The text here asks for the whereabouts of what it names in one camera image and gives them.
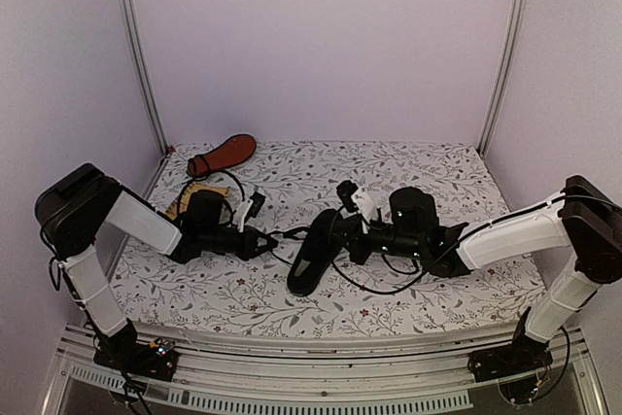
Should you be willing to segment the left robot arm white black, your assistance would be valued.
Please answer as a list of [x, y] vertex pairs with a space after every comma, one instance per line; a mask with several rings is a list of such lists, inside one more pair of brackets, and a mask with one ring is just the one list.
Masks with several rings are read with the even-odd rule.
[[34, 216], [74, 300], [107, 344], [108, 356], [122, 369], [134, 370], [144, 362], [145, 352], [103, 272], [95, 246], [100, 230], [109, 226], [178, 264], [204, 253], [249, 260], [278, 244], [246, 224], [261, 204], [260, 194], [254, 193], [232, 208], [221, 193], [203, 189], [179, 201], [175, 216], [168, 217], [85, 163], [38, 196]]

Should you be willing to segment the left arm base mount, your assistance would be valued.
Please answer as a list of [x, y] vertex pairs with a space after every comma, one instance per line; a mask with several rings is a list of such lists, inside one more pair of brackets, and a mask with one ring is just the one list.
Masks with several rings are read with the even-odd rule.
[[173, 349], [156, 344], [142, 344], [133, 338], [128, 341], [105, 339], [98, 344], [93, 361], [129, 375], [171, 382], [177, 369], [180, 354]]

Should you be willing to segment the black shoe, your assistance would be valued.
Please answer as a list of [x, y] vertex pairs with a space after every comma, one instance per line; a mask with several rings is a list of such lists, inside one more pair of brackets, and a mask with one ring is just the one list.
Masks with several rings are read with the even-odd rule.
[[315, 291], [343, 246], [336, 233], [336, 224], [342, 220], [338, 210], [327, 209], [312, 222], [287, 277], [291, 294], [308, 296]]

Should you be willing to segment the black shoelace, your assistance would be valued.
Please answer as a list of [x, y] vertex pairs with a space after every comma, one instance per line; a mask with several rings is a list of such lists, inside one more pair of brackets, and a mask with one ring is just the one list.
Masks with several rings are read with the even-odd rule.
[[[303, 226], [297, 226], [297, 227], [291, 228], [289, 230], [272, 230], [272, 231], [270, 231], [268, 233], [268, 235], [270, 237], [281, 236], [281, 237], [283, 237], [285, 239], [301, 241], [302, 237], [300, 237], [300, 234], [301, 233], [307, 233], [309, 230], [310, 230], [310, 227], [308, 225], [303, 225]], [[289, 261], [279, 257], [273, 250], [270, 251], [270, 254], [271, 254], [272, 257], [274, 257], [278, 261], [280, 261], [280, 262], [282, 262], [282, 263], [284, 263], [286, 265], [291, 265], [291, 263]]]

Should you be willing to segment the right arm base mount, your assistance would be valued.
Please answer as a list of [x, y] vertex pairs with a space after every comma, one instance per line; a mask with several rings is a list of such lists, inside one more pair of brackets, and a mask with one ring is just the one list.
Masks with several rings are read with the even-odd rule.
[[553, 363], [547, 343], [520, 336], [508, 344], [469, 354], [467, 369], [476, 382], [545, 368]]

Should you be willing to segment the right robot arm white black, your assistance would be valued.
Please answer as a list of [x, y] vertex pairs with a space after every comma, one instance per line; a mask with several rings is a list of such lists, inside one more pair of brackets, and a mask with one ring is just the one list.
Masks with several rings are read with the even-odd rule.
[[564, 188], [528, 208], [481, 225], [440, 225], [431, 195], [413, 187], [390, 197], [390, 223], [376, 203], [351, 181], [337, 194], [351, 213], [341, 227], [353, 262], [371, 253], [412, 258], [436, 277], [468, 275], [500, 260], [569, 247], [569, 262], [537, 305], [526, 313], [522, 334], [502, 352], [502, 363], [522, 372], [536, 361], [539, 344], [581, 310], [604, 284], [621, 278], [621, 209], [586, 178], [567, 178]]

